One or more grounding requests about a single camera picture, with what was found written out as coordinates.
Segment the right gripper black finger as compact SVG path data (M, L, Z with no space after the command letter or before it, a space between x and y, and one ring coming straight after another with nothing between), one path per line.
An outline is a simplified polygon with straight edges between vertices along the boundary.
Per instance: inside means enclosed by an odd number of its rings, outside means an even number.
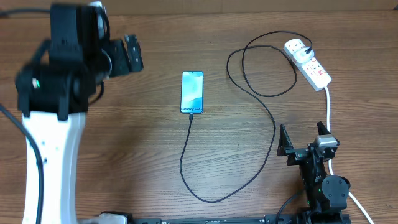
M326 126L321 121L319 121L317 123L317 129L318 129L318 134L320 136L322 136L322 135L330 135L331 134L331 132L329 132L329 130L326 128Z
M279 144L277 147L277 155L278 156L287 156L292 154L294 151L293 144L287 134L286 128L283 124L279 127Z

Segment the blue Galaxy smartphone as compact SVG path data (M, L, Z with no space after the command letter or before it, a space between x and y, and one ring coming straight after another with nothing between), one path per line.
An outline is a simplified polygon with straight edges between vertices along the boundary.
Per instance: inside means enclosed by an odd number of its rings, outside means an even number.
M183 71L181 82L180 112L183 114L202 114L203 112L202 71Z

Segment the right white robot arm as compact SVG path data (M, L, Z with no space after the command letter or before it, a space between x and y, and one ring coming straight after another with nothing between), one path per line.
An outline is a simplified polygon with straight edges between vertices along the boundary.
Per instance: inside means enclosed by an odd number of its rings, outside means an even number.
M327 130L322 122L317 123L318 136L306 148L294 148L284 125L280 125L278 156L287 157L288 166L299 166L303 190L291 196L281 206L275 221L292 200L306 193L308 207L301 208L287 223L350 223L349 215L342 214L347 208L351 184L338 175L328 175L324 163L335 157L339 140Z

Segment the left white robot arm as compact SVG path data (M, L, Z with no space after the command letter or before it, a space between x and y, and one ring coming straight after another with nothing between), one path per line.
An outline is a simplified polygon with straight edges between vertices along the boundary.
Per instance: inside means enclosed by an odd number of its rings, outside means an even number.
M16 77L27 144L24 223L76 223L76 165L86 114L109 78L144 68L137 37L110 38L99 2L54 3L51 36Z

